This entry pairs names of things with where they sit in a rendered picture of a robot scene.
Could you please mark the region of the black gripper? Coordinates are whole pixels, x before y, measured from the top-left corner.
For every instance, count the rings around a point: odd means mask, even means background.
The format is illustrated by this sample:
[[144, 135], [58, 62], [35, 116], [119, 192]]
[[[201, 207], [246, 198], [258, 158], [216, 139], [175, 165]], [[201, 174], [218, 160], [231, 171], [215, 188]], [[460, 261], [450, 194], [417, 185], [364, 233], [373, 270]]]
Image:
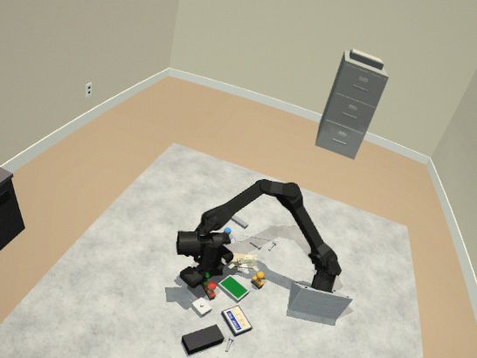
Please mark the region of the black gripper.
[[[233, 260], [233, 253], [228, 248], [222, 246], [220, 255], [216, 258], [208, 258], [203, 253], [202, 250], [198, 252], [200, 257], [197, 259], [199, 265], [197, 268], [188, 266], [186, 269], [180, 271], [181, 278], [188, 286], [195, 288], [198, 285], [202, 285], [208, 278], [205, 273], [208, 272], [210, 277], [215, 275], [218, 271], [221, 271], [225, 265], [223, 264], [222, 259], [226, 263], [229, 263]], [[209, 278], [210, 278], [209, 277]]]

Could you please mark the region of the cream flat tin with blue label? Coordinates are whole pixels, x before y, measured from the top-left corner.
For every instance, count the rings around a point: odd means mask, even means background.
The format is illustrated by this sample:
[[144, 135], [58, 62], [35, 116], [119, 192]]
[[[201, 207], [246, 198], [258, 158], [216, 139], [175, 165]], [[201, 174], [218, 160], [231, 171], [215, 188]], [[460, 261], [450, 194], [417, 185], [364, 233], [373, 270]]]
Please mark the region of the cream flat tin with blue label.
[[245, 317], [245, 313], [243, 313], [239, 305], [223, 310], [221, 315], [234, 334], [234, 337], [252, 330], [252, 324]]

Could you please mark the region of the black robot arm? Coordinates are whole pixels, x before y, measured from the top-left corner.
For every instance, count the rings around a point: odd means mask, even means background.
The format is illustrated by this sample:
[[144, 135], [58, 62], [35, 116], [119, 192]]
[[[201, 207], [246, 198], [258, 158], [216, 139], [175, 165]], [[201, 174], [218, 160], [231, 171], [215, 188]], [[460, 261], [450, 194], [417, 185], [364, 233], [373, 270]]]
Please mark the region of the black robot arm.
[[201, 216], [201, 223], [195, 231], [179, 231], [176, 240], [176, 252], [178, 255], [194, 257], [197, 262], [199, 251], [208, 258], [216, 258], [220, 255], [223, 244], [230, 244], [231, 240], [227, 232], [217, 231], [225, 226], [232, 216], [243, 209], [246, 205], [266, 194], [276, 197], [282, 206], [291, 212], [299, 229], [311, 247], [308, 254], [315, 264], [312, 288], [333, 293], [332, 288], [336, 275], [339, 276], [342, 268], [338, 264], [336, 253], [321, 238], [320, 233], [305, 210], [303, 196], [299, 186], [294, 182], [274, 182], [267, 179], [258, 180], [254, 185], [244, 190], [229, 202], [216, 208], [207, 210]]

